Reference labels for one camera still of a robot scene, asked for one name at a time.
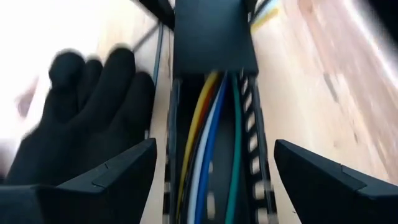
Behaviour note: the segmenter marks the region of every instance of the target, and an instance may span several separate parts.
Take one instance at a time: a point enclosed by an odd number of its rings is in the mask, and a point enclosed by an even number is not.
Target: green wire
[[[228,204],[226,209],[225,224],[234,222],[236,195],[238,193],[239,166],[241,163],[241,143],[242,143],[242,112],[239,102],[239,89],[236,76],[232,76],[232,89],[235,105],[235,148],[234,162],[232,166],[231,185],[229,186]]]

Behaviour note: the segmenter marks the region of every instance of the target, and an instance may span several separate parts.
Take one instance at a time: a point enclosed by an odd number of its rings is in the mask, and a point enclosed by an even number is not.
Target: blue wire
[[[216,105],[213,120],[211,121],[210,132],[208,135],[207,145],[206,145],[206,149],[205,149],[205,157],[204,157],[203,163],[201,165],[198,198],[197,198],[197,209],[195,212],[195,224],[200,224],[203,207],[205,205],[207,182],[208,182],[208,176],[209,176],[209,165],[210,165],[210,161],[213,157],[213,150],[214,150],[214,145],[215,145],[215,140],[216,140],[216,132],[217,132],[217,127],[218,127],[218,121],[220,119],[221,107],[223,105],[226,83],[227,83],[227,75],[224,76],[223,82],[220,87],[220,98]]]
[[[159,33],[157,37],[157,47],[156,47],[156,58],[155,58],[155,66],[154,66],[154,76],[153,81],[155,83],[155,88],[157,85],[157,77],[159,74],[159,65],[160,65],[160,55],[162,53],[162,41],[163,41],[163,24],[159,24]]]
[[[228,204],[226,207],[225,224],[234,222],[236,195],[238,194],[239,167],[241,164],[241,144],[242,144],[242,111],[239,101],[238,81],[232,77],[232,89],[234,93],[235,105],[235,151],[232,166],[231,185],[229,186]]]
[[[203,134],[201,135],[200,138],[198,154],[195,159],[195,166],[193,168],[192,186],[189,196],[188,217],[187,217],[188,224],[195,224],[195,212],[197,210],[197,199],[198,199],[201,165],[203,163],[203,157],[205,156],[205,149],[208,140],[208,135],[210,132],[211,122],[213,121],[216,105],[220,98],[220,92],[221,92],[220,90],[221,90],[220,88],[217,90],[216,99],[213,102],[213,105],[211,106],[209,117],[206,120],[205,129],[203,130]]]

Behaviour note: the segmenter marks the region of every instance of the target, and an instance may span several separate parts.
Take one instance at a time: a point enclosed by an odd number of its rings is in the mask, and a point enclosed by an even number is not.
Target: white wire
[[[206,143],[207,143],[207,139],[208,139],[208,135],[209,135],[211,121],[213,120],[213,115],[214,115],[214,111],[216,109],[219,95],[220,95],[220,90],[218,90],[216,99],[213,103],[213,106],[211,107],[209,117],[206,121],[205,129],[203,130],[203,134],[200,138],[197,159],[195,161],[195,167],[193,170],[191,192],[190,192],[190,196],[189,196],[188,218],[187,218],[188,224],[195,223],[195,211],[197,209],[196,207],[197,207],[201,164],[203,163],[203,156],[205,155],[205,148],[206,148]]]
[[[252,24],[255,24],[256,22],[260,21],[264,16],[266,16],[269,12],[271,12],[271,10],[275,9],[277,7],[278,2],[279,2],[278,0],[271,0],[269,3],[267,3],[266,6],[260,9],[261,12],[257,16],[256,20],[252,22]]]

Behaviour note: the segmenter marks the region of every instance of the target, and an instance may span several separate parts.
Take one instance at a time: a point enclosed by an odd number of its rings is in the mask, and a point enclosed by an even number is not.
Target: wood grain
[[[159,77],[157,81],[154,110],[150,126],[150,137],[156,138],[157,163],[154,180],[150,190],[146,207],[142,215],[141,223],[163,222],[163,196],[165,190],[165,165],[167,143],[167,115],[169,112],[171,91],[170,54],[172,49],[169,42],[172,36],[168,28],[165,28],[162,44],[162,53],[159,65]]]
[[[276,139],[398,184],[395,55],[362,1],[279,7],[253,39],[279,220],[300,223],[277,173]]]

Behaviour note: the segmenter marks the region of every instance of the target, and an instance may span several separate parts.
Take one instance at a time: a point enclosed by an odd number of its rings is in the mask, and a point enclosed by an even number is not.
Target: finger
[[[125,48],[114,50],[76,122],[95,130],[107,128],[121,106],[135,72],[134,54]]]
[[[43,119],[65,123],[77,114],[76,81],[83,66],[82,57],[73,52],[61,53],[54,59],[49,71],[52,89],[45,101]]]
[[[83,75],[77,84],[77,100],[79,111],[84,108],[91,94],[94,92],[102,69],[103,67],[99,60],[91,59],[86,62],[86,65],[83,69]]]
[[[144,140],[152,119],[154,97],[155,85],[151,76],[145,72],[136,73],[112,122],[112,130],[124,134],[132,145]]]

